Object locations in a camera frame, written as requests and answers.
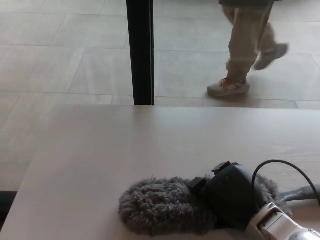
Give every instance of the orange shoelace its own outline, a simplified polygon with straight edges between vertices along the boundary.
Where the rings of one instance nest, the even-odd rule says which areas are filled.
[[[226,77],[220,81],[220,86],[225,89],[229,87],[230,85],[236,85],[236,82],[234,80],[231,80],[230,78]]]

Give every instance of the floor tile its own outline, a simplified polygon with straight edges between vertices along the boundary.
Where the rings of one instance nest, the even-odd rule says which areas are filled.
[[[0,45],[0,60],[4,57],[9,48],[10,45]]]
[[[0,60],[0,90],[65,93],[84,48],[11,46]]]
[[[164,18],[225,19],[218,1],[164,0]]]
[[[270,21],[289,21],[279,2],[274,3],[269,19]]]
[[[289,54],[248,80],[257,99],[320,100],[320,70],[309,54]]]
[[[0,130],[0,162],[29,163],[57,105],[110,102],[111,96],[22,93]]]
[[[0,163],[0,191],[17,192],[29,163]]]
[[[112,95],[55,94],[57,104],[110,105]]]
[[[320,110],[320,101],[295,101],[298,109]]]
[[[114,95],[111,101],[112,105],[134,105],[133,96],[117,96]]]
[[[313,54],[312,55],[315,63],[318,65],[318,67],[320,68],[320,54]]]
[[[196,51],[200,49],[194,19],[154,20],[154,48],[156,50]]]
[[[0,129],[6,122],[11,110],[19,99],[19,94],[0,92]]]
[[[227,52],[162,51],[159,97],[203,98],[227,74]]]
[[[38,13],[1,13],[0,44],[48,46],[66,16]]]
[[[105,0],[46,0],[40,13],[59,14],[96,14],[98,15]]]
[[[207,108],[259,108],[259,100],[247,96],[204,98],[203,104]]]
[[[283,0],[279,3],[290,21],[320,22],[318,0]]]
[[[320,22],[272,22],[275,38],[290,44],[290,53],[320,54]]]
[[[158,107],[192,107],[201,108],[204,102],[201,98],[190,97],[156,97],[155,105]]]
[[[132,95],[129,51],[87,48],[69,91],[80,94]]]
[[[162,17],[163,0],[153,1],[153,16]],[[108,16],[127,16],[126,0],[105,0],[101,15]]]
[[[0,13],[36,13],[45,0],[0,0]]]
[[[295,101],[259,100],[258,107],[262,109],[297,109]]]
[[[228,52],[232,25],[227,20],[196,19],[202,51]]]
[[[52,45],[123,49],[128,22],[122,16],[68,15]]]

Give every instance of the person's leg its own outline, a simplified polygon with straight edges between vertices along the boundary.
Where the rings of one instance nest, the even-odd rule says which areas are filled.
[[[263,16],[263,11],[240,8],[235,9],[234,20],[231,14],[227,15],[233,23],[229,42],[230,58],[226,64],[228,74],[225,79],[207,88],[210,95],[225,97],[246,94],[249,91],[247,74],[257,60]]]
[[[287,43],[275,41],[275,32],[271,24],[268,23],[260,43],[260,57],[254,64],[254,69],[259,71],[269,67],[273,61],[286,55],[288,48]]]

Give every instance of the gray furry windscreen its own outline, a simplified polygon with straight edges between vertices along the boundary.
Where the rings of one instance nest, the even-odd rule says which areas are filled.
[[[137,182],[119,200],[118,214],[125,226],[136,234],[157,236],[173,233],[204,235],[216,228],[217,217],[200,199],[193,195],[189,179],[148,178]],[[292,213],[280,201],[277,184],[257,176],[267,203],[275,203],[287,215]]]

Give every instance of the black cable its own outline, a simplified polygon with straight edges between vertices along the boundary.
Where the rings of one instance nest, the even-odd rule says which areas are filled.
[[[252,201],[253,201],[253,204],[256,206],[257,210],[260,211],[260,208],[258,206],[258,203],[257,203],[257,200],[256,200],[256,192],[255,192],[255,183],[256,183],[256,177],[257,177],[257,174],[258,174],[258,171],[265,165],[267,164],[271,164],[271,163],[280,163],[280,164],[286,164],[286,165],[289,165],[290,167],[294,168],[295,170],[297,170],[306,180],[307,182],[309,183],[309,185],[311,186],[313,192],[314,192],[314,195],[319,203],[319,206],[320,206],[320,196],[317,192],[317,189],[315,187],[315,185],[312,183],[312,181],[310,180],[310,178],[300,169],[298,168],[297,166],[295,166],[294,164],[290,163],[290,162],[287,162],[287,161],[284,161],[284,160],[276,160],[276,159],[273,159],[273,160],[268,160],[268,161],[265,161],[263,163],[261,163],[255,170],[254,170],[254,173],[252,175],[252,182],[251,182],[251,186],[252,186],[252,190],[251,190],[251,193],[252,193]]]

